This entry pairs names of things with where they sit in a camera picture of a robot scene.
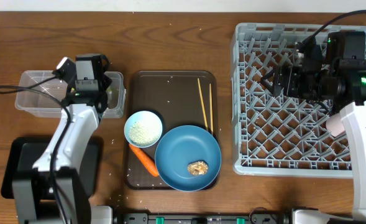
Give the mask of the pink plastic cup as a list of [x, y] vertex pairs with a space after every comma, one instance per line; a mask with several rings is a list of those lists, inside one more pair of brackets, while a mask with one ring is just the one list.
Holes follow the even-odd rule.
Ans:
[[326, 121], [326, 129], [333, 137], [345, 133], [345, 128], [341, 121], [341, 116], [339, 113], [336, 113], [329, 117], [329, 119]]

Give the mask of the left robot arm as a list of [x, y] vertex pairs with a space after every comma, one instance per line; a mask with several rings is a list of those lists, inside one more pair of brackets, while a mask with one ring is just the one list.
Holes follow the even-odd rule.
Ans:
[[67, 84], [62, 100], [44, 94], [61, 107], [61, 120], [31, 170], [12, 179], [19, 223], [113, 222], [111, 207], [90, 205], [79, 177], [89, 139], [108, 108], [108, 68], [105, 55], [83, 54], [63, 58], [52, 72]]

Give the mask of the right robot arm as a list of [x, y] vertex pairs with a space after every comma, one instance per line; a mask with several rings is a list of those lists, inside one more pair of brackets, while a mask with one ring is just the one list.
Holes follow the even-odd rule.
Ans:
[[322, 104], [332, 100], [327, 129], [345, 133], [349, 143], [354, 181], [354, 205], [350, 223], [366, 223], [366, 34], [337, 31], [328, 34], [326, 54], [316, 34], [296, 44], [300, 66], [278, 66], [260, 79], [273, 95]]

